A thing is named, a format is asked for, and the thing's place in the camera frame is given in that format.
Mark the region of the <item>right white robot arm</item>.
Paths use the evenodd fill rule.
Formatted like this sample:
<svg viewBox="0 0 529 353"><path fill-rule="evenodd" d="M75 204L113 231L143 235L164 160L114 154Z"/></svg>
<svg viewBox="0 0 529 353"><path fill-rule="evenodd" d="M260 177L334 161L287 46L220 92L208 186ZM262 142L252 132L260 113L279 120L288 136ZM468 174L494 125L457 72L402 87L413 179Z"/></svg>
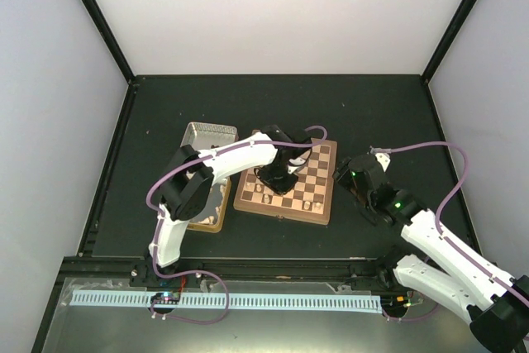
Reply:
<svg viewBox="0 0 529 353"><path fill-rule="evenodd" d="M477 253L411 193L388 180L386 153L345 158L333 179L355 196L374 225L385 224L425 254L398 254L378 265L385 289L399 285L426 295L469 326L488 351L511 352L528 335L528 278L515 278Z"/></svg>

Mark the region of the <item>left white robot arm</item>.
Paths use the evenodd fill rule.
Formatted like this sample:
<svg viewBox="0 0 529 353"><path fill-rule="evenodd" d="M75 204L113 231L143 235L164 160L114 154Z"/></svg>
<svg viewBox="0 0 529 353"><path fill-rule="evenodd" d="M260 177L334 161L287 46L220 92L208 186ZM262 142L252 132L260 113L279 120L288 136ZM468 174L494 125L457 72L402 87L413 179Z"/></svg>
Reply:
<svg viewBox="0 0 529 353"><path fill-rule="evenodd" d="M155 234L149 245L148 275L159 286L172 284L185 232L190 220L206 207L212 186L234 174L256 169L261 182L276 194L286 194L298 181L302 167L294 161L327 137L323 126L309 126L289 135L278 126L266 126L248 138L213 149L177 149L164 175L145 197L157 212Z"/></svg>

